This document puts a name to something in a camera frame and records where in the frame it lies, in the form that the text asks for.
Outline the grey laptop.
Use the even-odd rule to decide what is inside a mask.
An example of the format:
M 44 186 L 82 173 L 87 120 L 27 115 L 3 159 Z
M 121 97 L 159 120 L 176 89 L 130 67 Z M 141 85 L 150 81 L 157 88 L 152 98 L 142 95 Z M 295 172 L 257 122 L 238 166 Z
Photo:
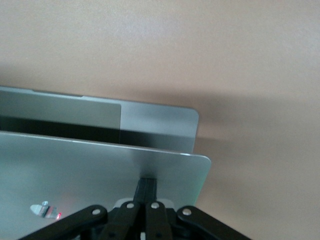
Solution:
M 157 198 L 194 205 L 211 160 L 194 154 L 192 108 L 0 86 L 0 240 L 17 240 L 90 205 Z

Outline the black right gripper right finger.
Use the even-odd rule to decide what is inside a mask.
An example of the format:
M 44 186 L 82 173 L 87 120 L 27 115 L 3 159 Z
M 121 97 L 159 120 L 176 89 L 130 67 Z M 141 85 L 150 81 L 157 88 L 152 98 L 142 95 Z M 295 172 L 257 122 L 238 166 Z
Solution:
M 157 200 L 157 180 L 147 178 L 145 240 L 247 240 L 247 237 L 195 206 L 166 208 Z

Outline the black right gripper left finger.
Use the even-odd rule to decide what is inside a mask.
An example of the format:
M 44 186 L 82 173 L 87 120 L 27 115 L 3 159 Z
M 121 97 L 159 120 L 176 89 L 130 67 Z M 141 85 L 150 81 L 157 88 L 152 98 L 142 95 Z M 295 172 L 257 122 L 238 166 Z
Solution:
M 126 240 L 142 206 L 150 199 L 150 179 L 140 178 L 133 200 L 108 212 L 90 205 L 18 240 Z

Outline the brown table cover sheet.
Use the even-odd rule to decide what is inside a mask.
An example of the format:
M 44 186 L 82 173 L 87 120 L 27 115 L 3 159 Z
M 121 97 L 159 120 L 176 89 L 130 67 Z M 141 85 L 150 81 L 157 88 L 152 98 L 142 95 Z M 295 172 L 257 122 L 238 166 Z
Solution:
M 320 0 L 0 0 L 0 85 L 194 108 L 197 206 L 320 240 Z

